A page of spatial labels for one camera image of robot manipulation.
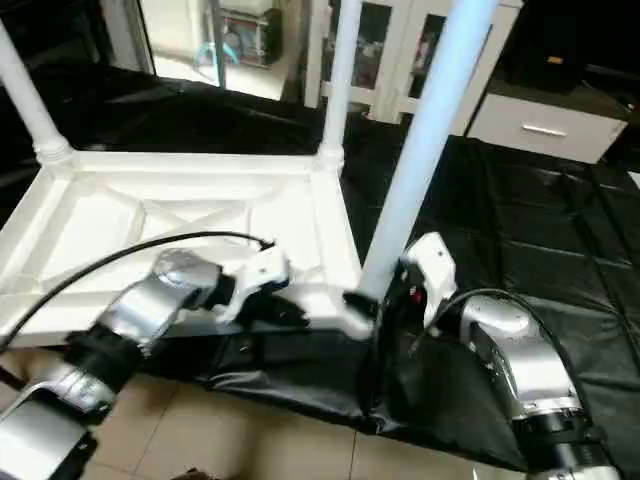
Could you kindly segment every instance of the black plastic sheet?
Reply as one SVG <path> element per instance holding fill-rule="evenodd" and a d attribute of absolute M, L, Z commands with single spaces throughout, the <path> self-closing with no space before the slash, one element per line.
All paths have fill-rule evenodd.
<path fill-rule="evenodd" d="M 35 75 L 78 148 L 265 154 L 315 152 L 320 112 L 101 67 Z M 0 214 L 37 172 L 6 98 Z M 364 257 L 405 131 L 350 119 L 342 186 Z M 452 137 L 412 236 L 438 230 L 462 288 L 527 295 L 567 348 L 595 421 L 628 478 L 640 478 L 640 193 L 626 173 Z M 523 469 L 473 355 L 444 339 L 407 345 L 419 312 L 390 312 L 380 343 L 338 332 L 167 342 L 156 373 L 369 434 Z"/>

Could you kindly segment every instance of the glass door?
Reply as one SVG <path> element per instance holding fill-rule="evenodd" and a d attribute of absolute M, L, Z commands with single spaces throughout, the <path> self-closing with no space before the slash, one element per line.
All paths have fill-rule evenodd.
<path fill-rule="evenodd" d="M 380 100 L 388 93 L 411 0 L 365 0 L 360 17 L 358 46 L 351 81 L 351 111 L 372 119 L 381 115 Z M 340 0 L 330 0 L 331 21 L 322 53 L 321 95 L 331 94 L 331 67 L 335 51 Z"/>
<path fill-rule="evenodd" d="M 154 73 L 149 36 L 140 0 L 101 0 L 100 7 L 113 50 L 112 64 L 127 70 Z"/>
<path fill-rule="evenodd" d="M 398 58 L 389 96 L 382 107 L 381 120 L 390 123 L 407 122 L 415 114 L 451 7 L 451 0 L 414 1 L 400 51 L 415 54 Z M 458 110 L 452 134 L 464 134 L 517 15 L 517 8 L 498 6 L 491 30 Z"/>

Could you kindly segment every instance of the drawer handle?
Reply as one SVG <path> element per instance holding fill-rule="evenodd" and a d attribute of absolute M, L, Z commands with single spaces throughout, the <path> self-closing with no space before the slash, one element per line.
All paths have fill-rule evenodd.
<path fill-rule="evenodd" d="M 550 128 L 536 127 L 535 125 L 522 124 L 522 129 L 528 132 L 541 133 L 550 137 L 566 137 L 567 134 L 559 130 L 551 130 Z"/>

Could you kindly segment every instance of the white cabinet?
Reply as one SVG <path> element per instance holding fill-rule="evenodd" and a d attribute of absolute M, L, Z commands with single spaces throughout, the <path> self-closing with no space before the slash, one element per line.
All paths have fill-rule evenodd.
<path fill-rule="evenodd" d="M 415 113 L 452 0 L 365 0 L 354 65 L 351 101 L 373 120 L 399 123 Z M 330 95 L 330 69 L 339 0 L 314 0 L 311 12 L 305 105 L 315 108 Z M 504 0 L 452 129 L 462 135 L 489 80 L 519 0 Z"/>
<path fill-rule="evenodd" d="M 596 163 L 627 122 L 489 93 L 469 136 L 579 162 Z"/>

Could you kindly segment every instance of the beige floor tile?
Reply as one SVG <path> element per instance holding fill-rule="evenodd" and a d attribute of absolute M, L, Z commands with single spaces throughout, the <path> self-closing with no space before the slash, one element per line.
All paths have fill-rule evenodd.
<path fill-rule="evenodd" d="M 28 381 L 48 368 L 58 357 L 57 353 L 42 348 L 18 348 L 3 355 L 0 365 Z"/>
<path fill-rule="evenodd" d="M 348 478 L 353 432 L 231 396 L 180 386 L 137 475 L 197 467 L 234 479 Z"/>
<path fill-rule="evenodd" d="M 406 443 L 358 434 L 353 480 L 473 480 L 473 464 Z"/>
<path fill-rule="evenodd" d="M 512 472 L 501 468 L 476 463 L 474 465 L 477 480 L 525 480 L 522 472 Z"/>
<path fill-rule="evenodd" d="M 96 429 L 100 445 L 93 459 L 133 473 L 176 387 L 177 383 L 169 380 L 136 376 L 118 396 L 111 415 Z"/>
<path fill-rule="evenodd" d="M 82 480 L 130 480 L 131 474 L 115 468 L 90 462 L 82 475 Z"/>
<path fill-rule="evenodd" d="M 13 388 L 7 387 L 4 383 L 0 383 L 0 411 L 9 406 L 18 396 Z"/>

